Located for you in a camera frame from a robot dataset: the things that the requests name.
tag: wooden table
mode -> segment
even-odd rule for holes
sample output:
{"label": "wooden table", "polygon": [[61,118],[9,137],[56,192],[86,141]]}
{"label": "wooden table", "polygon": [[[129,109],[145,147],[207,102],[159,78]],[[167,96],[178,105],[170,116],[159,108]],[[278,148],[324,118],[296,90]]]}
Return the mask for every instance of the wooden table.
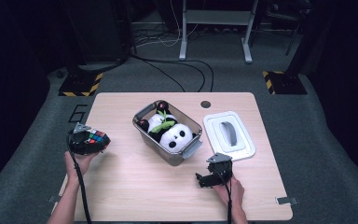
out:
{"label": "wooden table", "polygon": [[[208,114],[235,111],[256,147],[251,159],[234,161],[234,175],[245,187],[243,208],[249,220],[288,220],[290,205],[279,205],[285,197],[274,155],[254,96],[247,92],[149,92],[100,93],[86,125],[112,139],[91,163],[84,176],[89,212],[93,221],[225,221],[227,208],[212,189],[202,189],[195,173],[208,175],[213,155],[205,130],[202,146],[179,166],[170,166],[148,147],[132,125],[133,116],[146,105],[166,100],[202,127]],[[201,107],[209,101],[209,108]],[[86,220],[81,194],[76,221]]]}

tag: human arm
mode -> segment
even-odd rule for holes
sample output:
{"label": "human arm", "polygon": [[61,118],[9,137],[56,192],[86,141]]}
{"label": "human arm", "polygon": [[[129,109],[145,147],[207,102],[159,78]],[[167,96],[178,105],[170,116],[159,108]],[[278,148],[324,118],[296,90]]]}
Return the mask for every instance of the human arm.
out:
{"label": "human arm", "polygon": [[[245,188],[242,186],[241,182],[232,176],[227,183],[231,185],[231,216],[234,221],[234,224],[247,224],[248,220],[246,218],[245,211],[242,208],[242,199]],[[227,189],[223,185],[212,186],[214,191],[219,195],[222,202],[228,206],[228,193]]]}
{"label": "human arm", "polygon": [[[88,156],[75,154],[75,158],[80,167],[80,171],[82,175],[84,175],[88,171],[91,160],[96,155],[98,155],[98,153],[93,153]],[[48,224],[74,223],[76,198],[77,198],[77,192],[79,190],[80,184],[74,166],[74,161],[72,160],[69,151],[66,151],[64,153],[63,158],[65,160],[65,166],[66,166],[67,183],[60,201],[57,203],[57,206],[55,207],[53,213],[51,214],[48,220]]]}

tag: human hand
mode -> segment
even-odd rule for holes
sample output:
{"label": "human hand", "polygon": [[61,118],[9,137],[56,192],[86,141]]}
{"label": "human hand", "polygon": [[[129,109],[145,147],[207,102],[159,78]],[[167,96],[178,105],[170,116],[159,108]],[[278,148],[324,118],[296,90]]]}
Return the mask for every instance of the human hand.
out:
{"label": "human hand", "polygon": [[[232,176],[227,182],[228,188],[231,189],[231,204],[232,204],[232,218],[234,223],[248,223],[245,212],[242,209],[242,199],[245,188],[242,186],[240,180]],[[228,193],[226,186],[216,185],[212,186],[214,191],[219,195],[221,201],[228,206]]]}
{"label": "human hand", "polygon": [[[84,175],[88,171],[88,169],[90,168],[91,160],[98,154],[99,152],[92,153],[87,156],[75,154],[75,159],[80,167],[80,172],[82,175]],[[66,173],[68,175],[69,180],[77,180],[78,176],[75,169],[74,160],[72,159],[70,152],[65,151],[65,153],[63,154],[63,158],[65,160]]]}

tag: yellow black hazard tape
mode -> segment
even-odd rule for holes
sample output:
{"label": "yellow black hazard tape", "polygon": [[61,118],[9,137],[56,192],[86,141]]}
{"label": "yellow black hazard tape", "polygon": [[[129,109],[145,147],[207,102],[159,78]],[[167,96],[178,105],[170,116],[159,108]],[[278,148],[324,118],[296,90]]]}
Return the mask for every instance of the yellow black hazard tape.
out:
{"label": "yellow black hazard tape", "polygon": [[90,77],[89,85],[84,85],[82,87],[71,88],[71,85],[67,85],[60,88],[60,96],[92,96],[98,89],[100,85],[101,79],[103,77],[103,73],[96,75],[94,77]]}
{"label": "yellow black hazard tape", "polygon": [[274,71],[274,72],[270,72],[270,71],[263,71],[263,77],[264,80],[266,81],[266,85],[267,85],[267,89],[269,91],[270,94],[275,94],[275,90],[274,87],[272,86],[272,80],[270,78],[270,74],[284,74],[284,72],[280,72],[280,71]]}
{"label": "yellow black hazard tape", "polygon": [[264,71],[263,77],[270,94],[307,94],[299,77],[289,77],[280,71]]}

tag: white lid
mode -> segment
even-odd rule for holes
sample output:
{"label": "white lid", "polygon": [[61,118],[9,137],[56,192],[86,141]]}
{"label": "white lid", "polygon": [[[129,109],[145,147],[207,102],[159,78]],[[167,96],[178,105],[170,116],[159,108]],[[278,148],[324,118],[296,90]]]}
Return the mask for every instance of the white lid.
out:
{"label": "white lid", "polygon": [[237,113],[207,115],[203,123],[214,153],[228,155],[233,161],[255,154],[255,145]]}

